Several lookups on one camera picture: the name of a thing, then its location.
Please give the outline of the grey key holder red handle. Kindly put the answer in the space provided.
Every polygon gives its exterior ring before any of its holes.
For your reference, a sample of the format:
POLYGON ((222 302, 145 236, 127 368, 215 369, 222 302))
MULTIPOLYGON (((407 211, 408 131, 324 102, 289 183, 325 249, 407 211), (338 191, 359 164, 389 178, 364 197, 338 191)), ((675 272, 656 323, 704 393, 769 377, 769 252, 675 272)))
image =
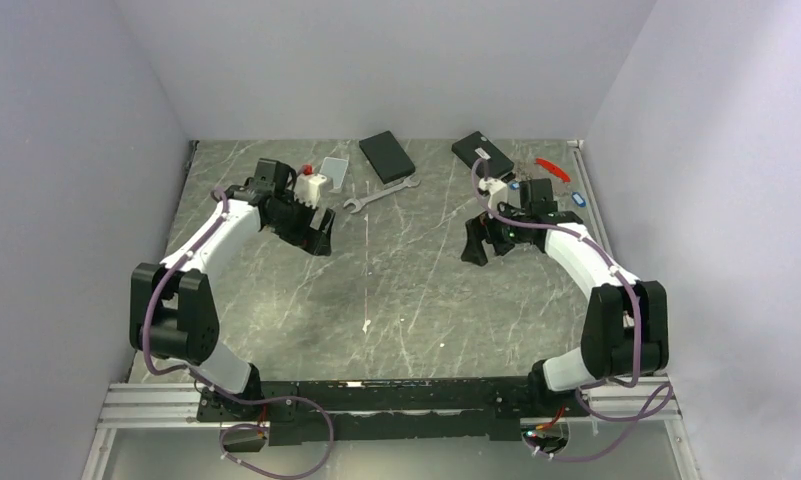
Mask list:
POLYGON ((549 196, 563 197, 573 192, 572 178, 566 170, 543 157, 517 162, 513 174, 509 188, 515 192, 524 183, 539 187, 542 193, 549 196))

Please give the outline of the blue key tag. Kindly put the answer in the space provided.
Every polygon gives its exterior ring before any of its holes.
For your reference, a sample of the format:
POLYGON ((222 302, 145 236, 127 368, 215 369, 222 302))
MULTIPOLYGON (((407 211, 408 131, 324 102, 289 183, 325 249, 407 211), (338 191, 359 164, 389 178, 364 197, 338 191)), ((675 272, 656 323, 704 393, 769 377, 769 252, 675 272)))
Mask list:
POLYGON ((578 192, 572 192, 571 199, 577 206, 581 208, 584 208, 586 206, 585 199, 578 192))

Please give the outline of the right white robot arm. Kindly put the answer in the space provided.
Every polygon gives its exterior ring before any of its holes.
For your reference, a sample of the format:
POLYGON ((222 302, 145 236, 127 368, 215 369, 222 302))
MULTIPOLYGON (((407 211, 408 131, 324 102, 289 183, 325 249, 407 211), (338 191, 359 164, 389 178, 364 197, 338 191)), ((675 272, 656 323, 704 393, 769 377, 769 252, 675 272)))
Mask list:
POLYGON ((462 261, 484 266, 486 245, 503 256, 530 244, 558 263, 588 301, 578 346, 533 365, 526 391, 533 411, 550 415, 564 404, 567 391, 667 366, 667 292, 660 282, 641 280, 622 268, 570 212, 551 215, 551 229, 526 227, 530 218, 519 209, 505 207, 502 213, 502 219, 482 213, 466 221, 462 261))

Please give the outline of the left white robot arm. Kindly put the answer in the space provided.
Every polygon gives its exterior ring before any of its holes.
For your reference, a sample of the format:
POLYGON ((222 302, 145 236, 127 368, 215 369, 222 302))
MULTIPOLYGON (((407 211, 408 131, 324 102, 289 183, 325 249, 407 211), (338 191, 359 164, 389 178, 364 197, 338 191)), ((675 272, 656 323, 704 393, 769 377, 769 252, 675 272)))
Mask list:
POLYGON ((212 216, 182 247, 133 270, 129 339, 150 373, 186 370, 223 396, 234 417, 248 420, 263 406, 261 376, 220 337, 216 283, 244 244, 263 231, 309 255, 330 255, 336 213, 326 210, 314 226, 315 208, 290 191, 249 199, 217 189, 213 196, 212 216))

